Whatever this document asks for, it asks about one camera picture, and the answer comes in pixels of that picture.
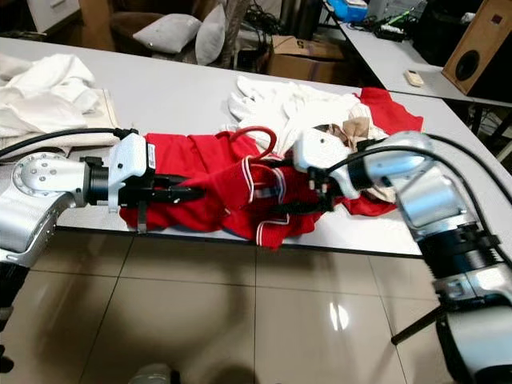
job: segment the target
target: floor tile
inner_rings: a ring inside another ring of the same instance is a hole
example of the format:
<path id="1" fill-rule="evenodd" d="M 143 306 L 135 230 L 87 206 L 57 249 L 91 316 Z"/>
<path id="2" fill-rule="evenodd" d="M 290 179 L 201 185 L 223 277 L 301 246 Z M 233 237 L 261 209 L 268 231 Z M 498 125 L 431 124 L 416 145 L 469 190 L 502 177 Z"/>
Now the floor tile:
<path id="1" fill-rule="evenodd" d="M 33 270 L 119 276 L 131 236 L 57 231 Z"/>
<path id="2" fill-rule="evenodd" d="M 255 252 L 254 246 L 136 238 L 121 276 L 253 286 Z"/>
<path id="3" fill-rule="evenodd" d="M 381 296 L 436 300 L 434 276 L 423 260 L 369 256 Z"/>
<path id="4" fill-rule="evenodd" d="M 256 289 L 260 383 L 405 383 L 381 299 Z"/>
<path id="5" fill-rule="evenodd" d="M 253 287 L 120 278 L 82 384 L 124 384 L 155 362 L 213 384 L 253 360 Z"/>
<path id="6" fill-rule="evenodd" d="M 78 383 L 115 278 L 29 273 L 4 332 L 14 369 L 2 384 Z"/>
<path id="7" fill-rule="evenodd" d="M 382 300 L 394 334 L 438 305 L 437 301 L 408 298 L 383 298 Z M 398 354 L 408 384 L 453 382 L 446 369 L 434 324 L 398 344 Z"/>
<path id="8" fill-rule="evenodd" d="M 256 268 L 257 286 L 378 295 L 364 254 L 258 249 Z"/>

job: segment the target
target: white pillow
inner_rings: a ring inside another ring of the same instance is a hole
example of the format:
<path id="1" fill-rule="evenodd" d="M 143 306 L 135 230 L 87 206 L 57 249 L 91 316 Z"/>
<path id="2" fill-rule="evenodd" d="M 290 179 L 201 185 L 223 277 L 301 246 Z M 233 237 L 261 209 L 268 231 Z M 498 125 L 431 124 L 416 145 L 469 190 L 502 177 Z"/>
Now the white pillow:
<path id="1" fill-rule="evenodd" d="M 200 66 L 207 66 L 221 53 L 226 37 L 226 15 L 222 4 L 218 4 L 206 16 L 195 39 L 195 57 Z"/>
<path id="2" fill-rule="evenodd" d="M 176 54 L 190 42 L 201 22 L 189 14 L 167 14 L 134 34 L 134 39 L 151 50 Z"/>

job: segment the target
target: red garment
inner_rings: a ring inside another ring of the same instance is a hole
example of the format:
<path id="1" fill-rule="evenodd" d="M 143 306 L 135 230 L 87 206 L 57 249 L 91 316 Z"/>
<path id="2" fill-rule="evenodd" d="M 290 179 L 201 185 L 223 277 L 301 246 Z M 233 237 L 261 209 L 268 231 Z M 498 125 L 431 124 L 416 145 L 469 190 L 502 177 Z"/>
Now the red garment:
<path id="1" fill-rule="evenodd" d="M 387 134 L 396 134 L 404 130 L 422 131 L 423 118 L 413 116 L 403 105 L 394 102 L 387 90 L 363 88 L 359 99 L 370 108 L 374 124 Z"/>
<path id="2" fill-rule="evenodd" d="M 227 132 L 215 136 L 146 136 L 148 143 L 155 144 L 157 174 L 189 177 L 183 185 L 205 191 L 204 198 L 191 202 L 149 204 L 148 230 L 177 224 L 206 232 L 228 229 L 271 248 L 280 246 L 286 236 L 314 230 L 314 223 L 322 213 L 271 212 L 280 203 L 298 199 L 317 201 L 316 193 L 308 188 L 307 175 L 289 166 L 271 169 L 250 162 L 250 156 L 244 154 L 260 155 L 254 140 L 241 136 L 230 141 L 232 136 Z M 120 215 L 129 226 L 137 226 L 137 209 L 123 208 Z"/>

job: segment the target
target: robotic arm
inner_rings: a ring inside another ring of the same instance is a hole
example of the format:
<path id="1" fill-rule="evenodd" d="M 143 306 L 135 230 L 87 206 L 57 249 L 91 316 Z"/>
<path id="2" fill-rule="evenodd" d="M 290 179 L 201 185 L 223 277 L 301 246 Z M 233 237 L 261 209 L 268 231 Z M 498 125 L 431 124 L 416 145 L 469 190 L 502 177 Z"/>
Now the robotic arm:
<path id="1" fill-rule="evenodd" d="M 389 146 L 433 150 L 427 136 L 413 132 L 367 149 Z M 334 190 L 329 182 L 348 198 L 372 186 L 396 190 L 398 208 L 446 308 L 438 336 L 450 373 L 460 382 L 510 379 L 512 272 L 494 256 L 496 237 L 479 227 L 454 180 L 431 158 L 393 150 L 333 168 L 347 157 L 350 153 L 338 138 L 319 130 L 304 131 L 294 144 L 294 167 L 310 175 L 310 188 L 322 198 Z M 156 175 L 154 148 L 136 134 L 111 150 L 109 164 L 106 168 L 98 158 L 75 162 L 48 153 L 28 155 L 16 164 L 9 188 L 0 195 L 0 331 L 28 269 L 65 209 L 88 203 L 106 204 L 114 212 L 119 205 L 138 206 L 138 228 L 144 231 L 148 202 L 178 203 L 202 195 L 179 186 L 183 178 Z"/>
<path id="2" fill-rule="evenodd" d="M 368 146 L 407 146 L 433 152 L 430 139 L 403 132 Z M 317 130 L 294 145 L 295 168 L 314 177 L 321 194 L 325 169 L 344 159 L 340 140 Z M 423 258 L 444 315 L 437 320 L 446 365 L 458 382 L 512 382 L 512 270 L 494 256 L 499 241 L 480 228 L 452 178 L 430 158 L 396 150 L 370 154 L 329 177 L 342 194 L 392 186 L 397 205 Z"/>

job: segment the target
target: wooden speaker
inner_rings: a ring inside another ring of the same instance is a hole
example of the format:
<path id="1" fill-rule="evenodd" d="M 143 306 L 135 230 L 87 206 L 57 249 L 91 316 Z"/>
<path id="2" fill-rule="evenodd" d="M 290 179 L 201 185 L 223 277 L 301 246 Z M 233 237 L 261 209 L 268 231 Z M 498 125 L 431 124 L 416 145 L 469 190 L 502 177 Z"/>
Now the wooden speaker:
<path id="1" fill-rule="evenodd" d="M 512 0 L 484 0 L 442 73 L 469 96 L 512 102 Z"/>

